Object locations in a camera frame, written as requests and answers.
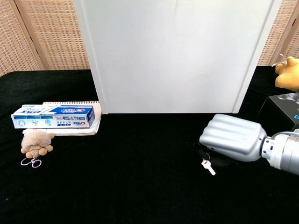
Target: white panel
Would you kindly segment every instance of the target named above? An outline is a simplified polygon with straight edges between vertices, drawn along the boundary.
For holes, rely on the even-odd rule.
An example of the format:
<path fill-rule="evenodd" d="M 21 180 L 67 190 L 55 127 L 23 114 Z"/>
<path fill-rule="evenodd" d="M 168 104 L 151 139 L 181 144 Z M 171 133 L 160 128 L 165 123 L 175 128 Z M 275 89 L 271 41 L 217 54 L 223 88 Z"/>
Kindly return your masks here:
<path fill-rule="evenodd" d="M 238 111 L 280 2 L 74 1 L 103 113 Z"/>

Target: black fabric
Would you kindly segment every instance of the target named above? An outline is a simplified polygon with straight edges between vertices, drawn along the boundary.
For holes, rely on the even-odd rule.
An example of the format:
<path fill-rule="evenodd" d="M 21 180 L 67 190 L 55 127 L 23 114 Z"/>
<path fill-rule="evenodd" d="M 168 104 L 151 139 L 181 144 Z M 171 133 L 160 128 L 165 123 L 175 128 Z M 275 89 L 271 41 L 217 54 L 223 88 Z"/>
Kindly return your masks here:
<path fill-rule="evenodd" d="M 275 77 L 258 67 L 234 116 L 256 121 L 267 96 L 290 92 L 274 88 Z M 298 176 L 266 160 L 215 168 L 216 176 L 203 169 L 193 144 L 213 114 L 103 115 L 95 136 L 56 137 L 41 167 L 22 167 L 10 114 L 46 100 L 97 100 L 90 71 L 0 78 L 1 224 L 298 222 Z"/>

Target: spiral notebook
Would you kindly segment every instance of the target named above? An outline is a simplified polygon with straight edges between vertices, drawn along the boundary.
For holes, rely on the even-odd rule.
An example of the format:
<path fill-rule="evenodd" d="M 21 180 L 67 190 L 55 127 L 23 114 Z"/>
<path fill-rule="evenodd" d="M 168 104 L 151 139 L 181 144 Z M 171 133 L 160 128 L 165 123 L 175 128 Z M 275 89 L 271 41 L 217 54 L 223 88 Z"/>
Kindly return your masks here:
<path fill-rule="evenodd" d="M 54 133 L 56 136 L 83 136 L 83 135 L 94 135 L 98 132 L 100 126 L 100 120 L 102 116 L 102 109 L 99 101 L 62 101 L 62 102 L 44 102 L 43 105 L 78 105 L 93 106 L 95 119 L 89 128 L 43 128 L 41 130 L 48 133 Z M 25 129 L 23 134 L 27 134 L 34 129 Z"/>

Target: key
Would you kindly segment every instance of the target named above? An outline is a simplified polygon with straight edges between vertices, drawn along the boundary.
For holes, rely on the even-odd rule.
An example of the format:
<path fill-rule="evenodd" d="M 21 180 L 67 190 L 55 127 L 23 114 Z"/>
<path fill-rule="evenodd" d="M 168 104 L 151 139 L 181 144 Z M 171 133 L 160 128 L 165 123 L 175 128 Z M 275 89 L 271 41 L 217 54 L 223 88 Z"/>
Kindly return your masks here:
<path fill-rule="evenodd" d="M 208 160 L 203 160 L 201 162 L 202 166 L 207 169 L 208 171 L 210 171 L 210 173 L 214 176 L 216 173 L 215 171 L 213 170 L 213 168 L 211 167 L 211 162 L 208 161 Z"/>

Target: plush toy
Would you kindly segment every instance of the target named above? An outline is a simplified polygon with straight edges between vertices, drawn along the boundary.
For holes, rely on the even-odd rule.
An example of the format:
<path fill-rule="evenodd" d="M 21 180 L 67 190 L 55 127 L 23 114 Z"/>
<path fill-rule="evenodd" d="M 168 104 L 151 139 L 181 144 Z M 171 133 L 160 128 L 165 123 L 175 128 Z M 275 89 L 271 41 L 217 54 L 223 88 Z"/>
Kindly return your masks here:
<path fill-rule="evenodd" d="M 51 140 L 54 136 L 52 133 L 48 134 L 45 131 L 33 130 L 24 135 L 21 143 L 21 152 L 26 154 L 26 157 L 29 159 L 36 159 L 40 155 L 46 155 L 53 150 Z"/>
<path fill-rule="evenodd" d="M 299 91 L 299 59 L 290 56 L 285 61 L 278 62 L 273 66 L 275 66 L 275 73 L 278 74 L 275 87 Z"/>

